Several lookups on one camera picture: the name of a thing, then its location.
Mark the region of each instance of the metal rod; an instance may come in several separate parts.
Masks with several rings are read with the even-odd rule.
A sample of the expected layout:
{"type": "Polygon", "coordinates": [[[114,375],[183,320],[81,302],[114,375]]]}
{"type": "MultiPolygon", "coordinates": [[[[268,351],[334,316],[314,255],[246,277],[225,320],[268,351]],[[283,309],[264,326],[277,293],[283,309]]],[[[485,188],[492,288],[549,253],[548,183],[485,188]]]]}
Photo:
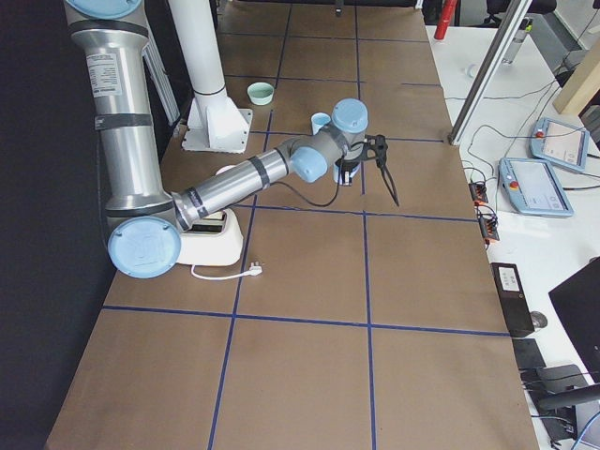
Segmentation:
{"type": "Polygon", "coordinates": [[[458,113],[457,121],[448,136],[448,141],[452,145],[460,145],[460,139],[465,132],[465,128],[469,125],[479,101],[481,101],[492,76],[502,62],[503,56],[513,41],[518,26],[525,17],[531,3],[532,0],[511,0],[508,5],[506,15],[489,46],[486,57],[481,63],[481,68],[471,86],[471,91],[469,91],[469,95],[458,113]]]}
{"type": "Polygon", "coordinates": [[[542,410],[552,411],[565,406],[597,401],[598,399],[600,399],[600,384],[592,384],[591,386],[540,398],[537,406],[542,410]]]}

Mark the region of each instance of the dark backdrop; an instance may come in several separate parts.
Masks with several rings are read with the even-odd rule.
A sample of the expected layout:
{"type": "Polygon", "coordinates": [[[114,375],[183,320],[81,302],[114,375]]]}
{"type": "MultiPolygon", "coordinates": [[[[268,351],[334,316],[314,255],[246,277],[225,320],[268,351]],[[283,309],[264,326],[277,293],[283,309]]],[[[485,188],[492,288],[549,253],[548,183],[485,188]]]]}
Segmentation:
{"type": "MultiPolygon", "coordinates": [[[[166,1],[146,10],[165,66],[187,79],[166,1]]],[[[0,448],[41,449],[114,269],[100,232],[94,102],[62,1],[0,2],[0,448]]],[[[188,89],[173,83],[179,104],[188,89]]],[[[157,146],[170,136],[150,88],[157,146]]]]}

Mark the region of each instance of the screen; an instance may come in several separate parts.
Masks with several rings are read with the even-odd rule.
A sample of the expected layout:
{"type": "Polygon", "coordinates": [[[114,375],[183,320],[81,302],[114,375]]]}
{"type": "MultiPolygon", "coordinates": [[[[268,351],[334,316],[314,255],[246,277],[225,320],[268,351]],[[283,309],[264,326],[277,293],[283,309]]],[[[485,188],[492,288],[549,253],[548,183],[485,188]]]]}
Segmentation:
{"type": "Polygon", "coordinates": [[[550,294],[564,331],[592,378],[600,383],[600,258],[592,261],[550,294]]]}
{"type": "Polygon", "coordinates": [[[543,152],[569,164],[581,162],[583,131],[556,122],[549,122],[543,152]]]}
{"type": "Polygon", "coordinates": [[[528,208],[566,210],[563,198],[546,164],[535,161],[511,161],[511,167],[528,208]]]}

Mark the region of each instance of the red object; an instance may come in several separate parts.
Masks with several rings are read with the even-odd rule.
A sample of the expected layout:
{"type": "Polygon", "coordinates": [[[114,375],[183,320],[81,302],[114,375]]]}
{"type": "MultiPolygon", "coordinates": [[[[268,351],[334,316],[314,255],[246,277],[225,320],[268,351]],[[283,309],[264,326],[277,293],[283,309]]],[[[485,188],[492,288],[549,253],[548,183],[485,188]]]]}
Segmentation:
{"type": "Polygon", "coordinates": [[[454,10],[457,7],[457,3],[458,0],[446,0],[446,3],[443,4],[442,15],[440,16],[438,27],[435,29],[435,35],[433,35],[436,40],[443,40],[446,36],[446,30],[450,24],[450,19],[452,19],[452,14],[454,14],[454,10]]]}

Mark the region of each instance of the light blue joint cap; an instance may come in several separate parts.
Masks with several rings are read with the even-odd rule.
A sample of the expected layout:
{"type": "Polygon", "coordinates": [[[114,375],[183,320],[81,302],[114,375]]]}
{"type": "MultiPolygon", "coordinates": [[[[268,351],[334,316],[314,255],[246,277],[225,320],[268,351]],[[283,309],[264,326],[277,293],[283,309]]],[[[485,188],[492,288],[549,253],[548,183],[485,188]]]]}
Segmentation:
{"type": "Polygon", "coordinates": [[[312,147],[298,147],[291,160],[294,171],[307,183],[313,183],[327,173],[327,160],[312,147]]]}
{"type": "Polygon", "coordinates": [[[121,19],[137,9],[142,0],[66,0],[81,14],[95,19],[121,19]]]}
{"type": "Polygon", "coordinates": [[[179,258],[181,237],[175,227],[159,217],[135,217],[116,227],[109,239],[112,263],[134,278],[158,277],[179,258]]]}
{"type": "Polygon", "coordinates": [[[368,125],[367,106],[356,98],[344,98],[334,108],[331,121],[346,133],[362,133],[368,125]]]}

